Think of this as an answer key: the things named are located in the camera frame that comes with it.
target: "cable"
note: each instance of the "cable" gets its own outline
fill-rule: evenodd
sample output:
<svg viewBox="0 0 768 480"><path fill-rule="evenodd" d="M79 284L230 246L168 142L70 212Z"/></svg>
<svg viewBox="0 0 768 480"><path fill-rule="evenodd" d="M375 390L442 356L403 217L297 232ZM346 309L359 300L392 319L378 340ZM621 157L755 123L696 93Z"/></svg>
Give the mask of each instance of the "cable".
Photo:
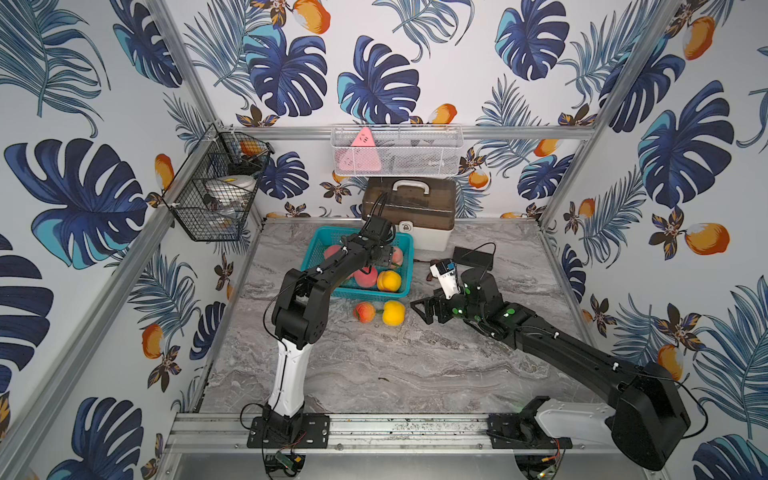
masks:
<svg viewBox="0 0 768 480"><path fill-rule="evenodd" d="M690 390L688 389L688 387L683 385L682 382L678 382L675 379L668 379L667 377L663 377L663 376L647 375L645 373L636 373L636 372L633 372L633 373L635 375L637 375L637 376L648 377L649 379L667 380L668 382L675 382L679 386L683 387L683 390L685 390L685 393L687 393L688 396L691 397L691 399L696 403L696 407L699 409L699 412L701 412L701 414L704 415L704 425L702 425L702 427L700 429L698 429L695 433L691 433L690 435L685 435L681 440L691 439L691 438L695 437L696 435L699 435L710 424L710 416L709 416L709 414L707 414L707 411L704 409L704 405L701 404L699 399L694 397L694 394L691 393Z"/></svg>
<svg viewBox="0 0 768 480"><path fill-rule="evenodd" d="M475 247L472 250L470 250L469 252L465 253L464 255L461 255L458 258L458 260L461 260L462 258L466 257L470 253L476 251L477 249L483 248L486 245L493 245L493 252L491 252L491 261L488 262L488 264L485 265L485 268L483 269L482 274L480 275L480 280L482 280L482 278L485 276L485 273L488 272L488 268L491 266L491 262L493 262L493 257L496 256L496 242L485 242L480 247Z"/></svg>

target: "marble surface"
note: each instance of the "marble surface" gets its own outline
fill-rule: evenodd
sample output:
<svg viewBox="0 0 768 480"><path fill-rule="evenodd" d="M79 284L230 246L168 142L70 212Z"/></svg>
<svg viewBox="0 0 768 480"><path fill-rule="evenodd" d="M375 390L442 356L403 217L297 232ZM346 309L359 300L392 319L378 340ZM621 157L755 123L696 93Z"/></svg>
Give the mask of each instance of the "marble surface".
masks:
<svg viewBox="0 0 768 480"><path fill-rule="evenodd" d="M271 392L277 346L263 329L262 315L285 272L300 267L317 227L317 223L265 226L211 370L201 412L239 412L248 402L263 402ZM454 245L474 248L494 240L498 251L492 273L505 300L522 303L578 336L536 231L532 222L457 222L444 253L417 250L415 258L450 257ZM439 288L436 280L425 280L428 265L415 264L405 305ZM599 401L543 360L481 336L461 320L428 326L408 308L401 326L385 326L380 316L362 324L352 315L355 303L331 299L328 326L313 347L306 374L307 411L510 412L536 395L567 402ZM271 307L267 325L272 329L269 315Z"/></svg>

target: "pink triangle object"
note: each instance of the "pink triangle object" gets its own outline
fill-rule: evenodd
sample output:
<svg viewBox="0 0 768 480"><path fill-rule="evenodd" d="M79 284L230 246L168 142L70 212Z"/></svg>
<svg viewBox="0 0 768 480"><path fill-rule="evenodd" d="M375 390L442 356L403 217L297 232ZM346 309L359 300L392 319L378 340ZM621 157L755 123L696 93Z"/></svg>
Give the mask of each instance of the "pink triangle object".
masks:
<svg viewBox="0 0 768 480"><path fill-rule="evenodd" d="M379 153L375 149L376 142L373 141L373 133L368 127L363 127L357 134L351 147L374 147L370 151L360 150L359 148L347 148L341 153L338 162L338 168L342 171L362 171L373 172L381 171L382 162Z"/></svg>

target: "metal mounting plate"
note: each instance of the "metal mounting plate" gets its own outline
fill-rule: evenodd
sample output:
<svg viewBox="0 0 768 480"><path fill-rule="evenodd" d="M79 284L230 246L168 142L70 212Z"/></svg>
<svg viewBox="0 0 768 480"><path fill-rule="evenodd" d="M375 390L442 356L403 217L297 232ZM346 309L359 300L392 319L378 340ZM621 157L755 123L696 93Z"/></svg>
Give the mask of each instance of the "metal mounting plate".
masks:
<svg viewBox="0 0 768 480"><path fill-rule="evenodd" d="M301 431L306 432L296 449L324 449L328 446L328 432L330 431L331 419L328 415L322 413L305 413L301 419ZM264 428L264 419L260 416L254 417L250 424L250 433L246 446L249 449L275 449L277 445L273 439L265 438L262 442Z"/></svg>

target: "black cable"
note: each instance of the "black cable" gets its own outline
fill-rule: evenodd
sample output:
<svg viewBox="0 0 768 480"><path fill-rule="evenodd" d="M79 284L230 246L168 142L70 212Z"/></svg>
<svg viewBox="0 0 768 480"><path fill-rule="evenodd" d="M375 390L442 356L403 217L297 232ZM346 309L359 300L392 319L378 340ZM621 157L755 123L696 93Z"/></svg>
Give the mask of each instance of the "black cable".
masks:
<svg viewBox="0 0 768 480"><path fill-rule="evenodd" d="M685 390L685 393L687 393L688 396L691 397L691 399L696 403L696 407L699 409L699 412L701 412L701 414L704 415L704 425L702 425L702 427L700 429L698 429L695 433L691 433L690 435L685 435L681 440L691 439L691 438L695 437L696 435L699 435L710 424L710 416L709 416L709 414L707 414L707 411L704 409L704 405L701 404L699 399L697 399L694 396L694 394L690 392L688 387L686 387L682 382L678 382L675 379L668 379L667 377L663 377L663 376L648 375L648 374L645 374L645 373L637 373L637 372L633 372L633 373L635 375L637 375L637 376L645 376L645 377L647 377L649 379L667 380L668 382L675 382L679 386L683 387L683 390Z"/></svg>

